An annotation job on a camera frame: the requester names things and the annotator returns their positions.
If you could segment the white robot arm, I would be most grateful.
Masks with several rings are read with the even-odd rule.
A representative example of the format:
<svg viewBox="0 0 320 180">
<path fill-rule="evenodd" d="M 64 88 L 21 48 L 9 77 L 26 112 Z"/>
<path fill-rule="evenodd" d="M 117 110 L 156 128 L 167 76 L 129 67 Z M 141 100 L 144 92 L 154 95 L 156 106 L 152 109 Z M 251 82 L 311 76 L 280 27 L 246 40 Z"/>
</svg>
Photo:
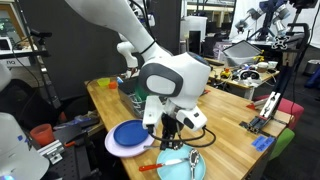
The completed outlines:
<svg viewBox="0 0 320 180">
<path fill-rule="evenodd" d="M 207 84 L 211 67 L 201 56 L 185 52 L 171 55 L 160 47 L 138 20 L 127 0 L 65 0 L 85 20 L 123 35 L 141 54 L 144 64 L 138 83 L 148 96 L 143 128 L 149 133 L 163 125 L 160 148 L 191 146 L 180 131 L 188 127 L 205 131 L 207 117 L 198 108 L 198 98 Z"/>
</svg>

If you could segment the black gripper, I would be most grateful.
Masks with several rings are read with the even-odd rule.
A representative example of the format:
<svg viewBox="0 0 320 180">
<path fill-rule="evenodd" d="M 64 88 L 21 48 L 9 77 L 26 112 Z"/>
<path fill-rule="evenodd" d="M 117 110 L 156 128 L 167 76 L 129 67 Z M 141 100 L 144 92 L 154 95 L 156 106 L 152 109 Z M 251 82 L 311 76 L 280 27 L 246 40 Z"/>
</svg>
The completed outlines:
<svg viewBox="0 0 320 180">
<path fill-rule="evenodd" d="M 174 139 L 175 134 L 182 128 L 182 124 L 167 114 L 161 116 L 161 121 L 163 125 L 162 140 L 164 143 L 160 144 L 160 150 L 166 150 L 170 149 L 169 142 Z M 173 149 L 180 149 L 182 146 L 182 142 L 173 142 Z"/>
</svg>

